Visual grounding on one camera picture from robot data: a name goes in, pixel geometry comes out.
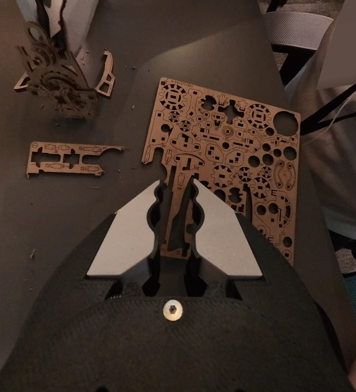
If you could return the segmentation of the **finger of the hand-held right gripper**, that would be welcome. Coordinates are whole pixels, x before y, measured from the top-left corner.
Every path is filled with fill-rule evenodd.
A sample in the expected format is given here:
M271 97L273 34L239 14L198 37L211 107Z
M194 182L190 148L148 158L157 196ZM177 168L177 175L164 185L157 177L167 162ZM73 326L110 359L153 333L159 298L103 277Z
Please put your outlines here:
M16 0L16 4L25 22L46 25L46 8L43 0Z
M59 35L63 49L79 54L91 26L98 0L63 0L59 6Z

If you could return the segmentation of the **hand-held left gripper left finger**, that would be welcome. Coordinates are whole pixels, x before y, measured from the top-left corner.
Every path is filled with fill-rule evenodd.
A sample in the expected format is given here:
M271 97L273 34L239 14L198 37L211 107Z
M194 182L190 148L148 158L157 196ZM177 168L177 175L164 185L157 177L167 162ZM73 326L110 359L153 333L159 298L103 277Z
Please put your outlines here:
M155 181L116 212L87 277L122 280L151 277L148 258L154 256L157 241L149 212L157 203L155 192L159 187L160 181Z

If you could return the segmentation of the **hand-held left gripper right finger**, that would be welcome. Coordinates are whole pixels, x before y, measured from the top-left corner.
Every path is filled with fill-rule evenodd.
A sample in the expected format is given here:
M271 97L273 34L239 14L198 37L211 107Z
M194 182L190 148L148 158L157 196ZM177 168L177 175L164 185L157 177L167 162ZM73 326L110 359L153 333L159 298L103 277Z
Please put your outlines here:
M193 179L194 204L200 209L193 250L202 279L256 279L260 267L232 208Z

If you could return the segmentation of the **assembled wooden gear model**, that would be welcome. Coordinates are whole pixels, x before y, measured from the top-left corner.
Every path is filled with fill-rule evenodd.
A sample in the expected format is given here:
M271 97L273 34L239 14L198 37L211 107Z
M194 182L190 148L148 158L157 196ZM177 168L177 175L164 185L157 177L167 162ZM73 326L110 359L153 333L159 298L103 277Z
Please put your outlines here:
M60 54L46 31L36 22L26 24L30 47L17 46L25 73L14 86L15 91L28 91L48 100L66 117L88 119L96 108L98 95L110 98L115 77L112 53L105 50L104 71L96 87L86 78L70 51Z

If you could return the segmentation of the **large wooden parts sheet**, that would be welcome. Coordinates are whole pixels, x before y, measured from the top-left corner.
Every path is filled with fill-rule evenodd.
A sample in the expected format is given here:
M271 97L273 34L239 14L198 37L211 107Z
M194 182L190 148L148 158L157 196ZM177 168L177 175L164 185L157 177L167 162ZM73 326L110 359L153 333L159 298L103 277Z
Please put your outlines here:
M161 255L188 259L192 202L179 222L185 189L198 175L211 192L257 228L293 265L300 115L204 87L161 78L142 155L163 150L172 200Z

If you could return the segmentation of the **small wooden parts strip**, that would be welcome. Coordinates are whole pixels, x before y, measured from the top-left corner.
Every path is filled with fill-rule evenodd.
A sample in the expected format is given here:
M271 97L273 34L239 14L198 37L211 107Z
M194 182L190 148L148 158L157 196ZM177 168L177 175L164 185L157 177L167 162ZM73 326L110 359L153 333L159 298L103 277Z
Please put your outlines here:
M85 164L83 163L83 157L89 156L100 156L105 151L115 149L118 151L124 151L124 146L114 145L92 145L92 144L70 144L70 143L59 143L59 142L46 142L46 141L33 141L30 144L28 163L27 163L27 177L30 174L38 174L40 171L46 173L67 173L67 174L93 174L95 176L101 176L104 170L97 164ZM32 160L33 153L43 153L50 155L58 155L59 161L42 161L36 163ZM70 163L64 162L66 155L76 154L79 156L79 163L70 165Z

